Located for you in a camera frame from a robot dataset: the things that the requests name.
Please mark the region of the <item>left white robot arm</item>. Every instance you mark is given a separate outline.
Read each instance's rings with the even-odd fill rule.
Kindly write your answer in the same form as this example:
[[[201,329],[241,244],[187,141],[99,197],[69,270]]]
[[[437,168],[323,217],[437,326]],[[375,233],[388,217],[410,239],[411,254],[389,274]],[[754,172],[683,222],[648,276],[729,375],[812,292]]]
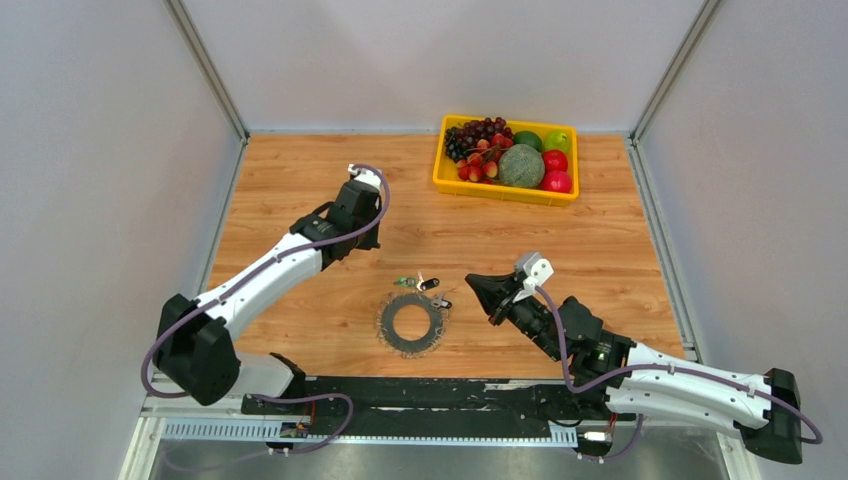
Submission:
[[[234,343],[266,309],[295,286],[326,270],[352,251],[379,246],[379,223],[390,199],[378,171],[354,166],[335,200],[298,219],[265,254],[218,287],[165,302],[157,338],[141,367],[149,394],[156,368],[202,406],[228,395],[266,396],[280,413],[297,412],[306,388],[295,380],[295,367],[279,354],[248,354]]]

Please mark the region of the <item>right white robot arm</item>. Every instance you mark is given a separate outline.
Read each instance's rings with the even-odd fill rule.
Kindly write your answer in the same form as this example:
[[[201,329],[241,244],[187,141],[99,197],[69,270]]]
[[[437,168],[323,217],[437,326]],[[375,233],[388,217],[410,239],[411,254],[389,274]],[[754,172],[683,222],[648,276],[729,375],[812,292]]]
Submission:
[[[559,362],[584,417],[602,411],[688,422],[740,440],[778,463],[802,462],[802,420],[794,375],[730,372],[661,353],[605,329],[575,297],[557,309],[524,291],[525,276],[469,274],[465,281],[489,322],[511,323]]]

